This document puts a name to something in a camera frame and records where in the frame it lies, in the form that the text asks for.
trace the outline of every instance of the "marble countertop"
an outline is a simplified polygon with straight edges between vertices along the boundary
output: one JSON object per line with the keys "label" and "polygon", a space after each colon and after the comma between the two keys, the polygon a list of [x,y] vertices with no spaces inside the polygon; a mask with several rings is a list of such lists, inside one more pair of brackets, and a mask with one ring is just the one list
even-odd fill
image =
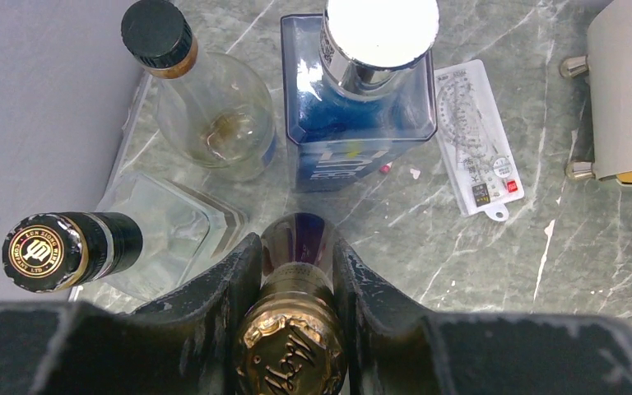
{"label": "marble countertop", "polygon": [[[497,223],[460,216],[435,140],[394,162],[389,174],[341,192],[288,193],[279,20],[320,12],[322,2],[177,3],[205,49],[245,61],[266,82],[278,152],[252,182],[217,179],[178,157],[160,135],[151,85],[119,172],[141,170],[222,198],[249,215],[246,231],[260,233],[290,211],[319,214],[375,271],[431,309],[606,314],[632,325],[632,188],[564,176],[569,158],[592,154],[592,124],[588,85],[561,79],[559,64],[586,52],[598,10],[571,0],[439,0],[435,67],[484,62],[526,189],[509,204],[509,220]],[[100,284],[85,285],[79,298],[114,311],[138,305]]]}

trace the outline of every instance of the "gray wall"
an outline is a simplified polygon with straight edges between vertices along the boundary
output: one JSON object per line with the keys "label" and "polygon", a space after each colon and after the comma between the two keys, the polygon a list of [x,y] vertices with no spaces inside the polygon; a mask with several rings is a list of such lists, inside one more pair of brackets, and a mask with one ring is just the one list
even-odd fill
{"label": "gray wall", "polygon": [[141,76],[119,22],[133,0],[0,0],[0,300],[35,295],[3,275],[23,217],[90,210],[105,190]]}

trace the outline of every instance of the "blue bottle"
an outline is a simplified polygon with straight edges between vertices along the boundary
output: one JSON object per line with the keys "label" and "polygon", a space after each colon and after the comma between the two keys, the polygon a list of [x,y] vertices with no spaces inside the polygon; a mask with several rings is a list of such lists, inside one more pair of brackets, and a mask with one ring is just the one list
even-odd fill
{"label": "blue bottle", "polygon": [[295,192],[337,191],[435,134],[427,49],[400,67],[359,62],[333,40],[328,8],[323,16],[284,16],[281,38]]}

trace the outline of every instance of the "gold bottle cap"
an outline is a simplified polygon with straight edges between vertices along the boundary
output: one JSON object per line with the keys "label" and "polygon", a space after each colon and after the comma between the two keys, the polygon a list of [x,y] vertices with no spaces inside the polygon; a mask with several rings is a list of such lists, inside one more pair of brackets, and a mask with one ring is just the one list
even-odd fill
{"label": "gold bottle cap", "polygon": [[347,370],[333,310],[301,291],[263,296],[239,329],[234,355],[245,393],[336,394]]}

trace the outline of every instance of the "metal foot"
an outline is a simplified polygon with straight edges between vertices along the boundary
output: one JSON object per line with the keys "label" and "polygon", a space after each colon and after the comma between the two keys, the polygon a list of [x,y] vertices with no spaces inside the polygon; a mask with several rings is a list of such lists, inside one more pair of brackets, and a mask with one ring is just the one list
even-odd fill
{"label": "metal foot", "polygon": [[567,58],[560,64],[560,75],[563,78],[575,78],[589,72],[588,56],[578,56],[577,58]]}
{"label": "metal foot", "polygon": [[572,181],[594,179],[593,165],[592,162],[582,162],[579,160],[570,161],[568,165],[565,166],[565,175]]}

